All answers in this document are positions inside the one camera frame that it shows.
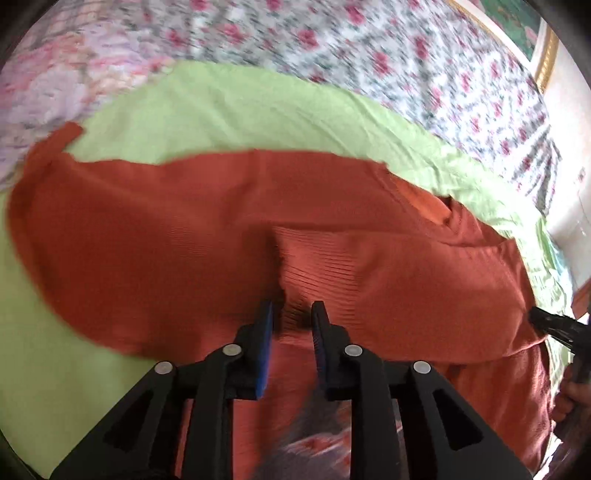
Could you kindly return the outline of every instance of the bed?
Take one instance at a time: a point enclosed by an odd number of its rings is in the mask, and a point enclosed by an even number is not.
[[[4,185],[35,140],[72,119],[86,129],[71,147],[82,161],[246,148],[370,158],[515,237],[537,304],[568,312],[543,216],[560,156],[531,76],[445,2],[337,6],[61,0],[0,74]],[[0,351],[11,358],[0,363],[0,429],[47,477],[153,361],[76,336],[38,298],[4,228],[0,251]],[[547,347],[556,389],[568,356]]]
[[[444,0],[315,4],[60,0],[2,70],[0,179],[64,121],[192,59],[262,66],[372,98],[548,212],[560,154],[532,77],[505,47]]]

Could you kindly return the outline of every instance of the sweater cuff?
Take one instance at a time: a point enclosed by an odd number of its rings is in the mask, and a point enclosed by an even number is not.
[[[310,343],[310,309],[324,301],[330,321],[352,326],[358,286],[355,263],[341,233],[274,228],[285,292],[280,332],[283,340]]]

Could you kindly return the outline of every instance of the metal screw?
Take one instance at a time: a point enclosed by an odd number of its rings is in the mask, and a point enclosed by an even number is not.
[[[235,343],[229,343],[222,349],[222,352],[227,356],[237,356],[242,352],[242,347]]]
[[[166,375],[173,371],[173,365],[170,362],[160,362],[154,367],[154,371],[158,375]]]
[[[345,347],[345,353],[349,356],[359,356],[363,353],[363,349],[359,345],[351,343]]]
[[[423,375],[428,374],[431,371],[431,365],[429,365],[427,362],[423,362],[422,360],[415,362],[413,368],[415,372]]]

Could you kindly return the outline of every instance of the green painting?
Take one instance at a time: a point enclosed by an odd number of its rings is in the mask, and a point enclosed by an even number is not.
[[[470,0],[519,47],[528,60],[534,55],[541,17],[524,0]]]

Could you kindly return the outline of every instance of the sweater sleeve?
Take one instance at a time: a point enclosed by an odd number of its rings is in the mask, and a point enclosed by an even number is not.
[[[451,247],[382,232],[275,229],[284,334],[323,300],[333,323],[383,358],[473,364],[540,343],[517,245]]]

